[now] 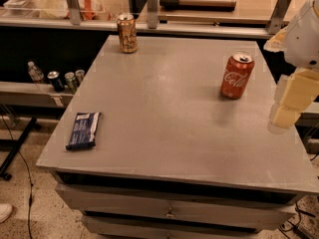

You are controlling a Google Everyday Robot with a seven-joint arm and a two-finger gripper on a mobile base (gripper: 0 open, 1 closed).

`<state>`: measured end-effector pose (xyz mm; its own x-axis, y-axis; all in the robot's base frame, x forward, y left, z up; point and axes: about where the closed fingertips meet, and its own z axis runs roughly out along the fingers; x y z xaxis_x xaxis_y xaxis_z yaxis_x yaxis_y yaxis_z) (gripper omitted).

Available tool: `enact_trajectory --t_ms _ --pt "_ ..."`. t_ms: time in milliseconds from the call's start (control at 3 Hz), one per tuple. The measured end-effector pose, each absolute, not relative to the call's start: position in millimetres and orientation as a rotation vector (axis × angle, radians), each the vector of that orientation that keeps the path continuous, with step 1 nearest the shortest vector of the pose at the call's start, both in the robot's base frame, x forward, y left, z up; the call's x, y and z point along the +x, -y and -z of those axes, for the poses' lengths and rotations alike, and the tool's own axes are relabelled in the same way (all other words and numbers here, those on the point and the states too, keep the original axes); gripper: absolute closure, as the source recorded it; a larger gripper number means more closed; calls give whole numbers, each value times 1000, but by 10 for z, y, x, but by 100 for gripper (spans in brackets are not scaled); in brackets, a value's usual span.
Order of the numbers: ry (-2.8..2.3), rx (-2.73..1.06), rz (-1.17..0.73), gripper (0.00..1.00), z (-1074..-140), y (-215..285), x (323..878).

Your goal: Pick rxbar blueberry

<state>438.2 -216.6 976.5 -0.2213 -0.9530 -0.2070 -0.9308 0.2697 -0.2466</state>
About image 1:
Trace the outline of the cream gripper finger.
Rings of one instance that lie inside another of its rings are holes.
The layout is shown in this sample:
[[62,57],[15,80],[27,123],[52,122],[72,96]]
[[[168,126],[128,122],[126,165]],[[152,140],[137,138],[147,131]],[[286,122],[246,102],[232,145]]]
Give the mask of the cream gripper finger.
[[274,94],[268,130],[272,133],[289,131],[318,96],[318,70],[297,68],[290,76],[282,75]]
[[263,49],[268,52],[278,53],[285,50],[285,38],[287,28],[281,29],[273,37],[266,41]]

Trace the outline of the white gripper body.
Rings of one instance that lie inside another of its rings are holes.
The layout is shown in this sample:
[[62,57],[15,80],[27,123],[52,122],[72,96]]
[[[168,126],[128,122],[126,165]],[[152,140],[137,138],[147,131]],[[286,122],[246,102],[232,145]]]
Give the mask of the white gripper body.
[[295,67],[319,69],[319,0],[307,0],[288,24],[284,57]]

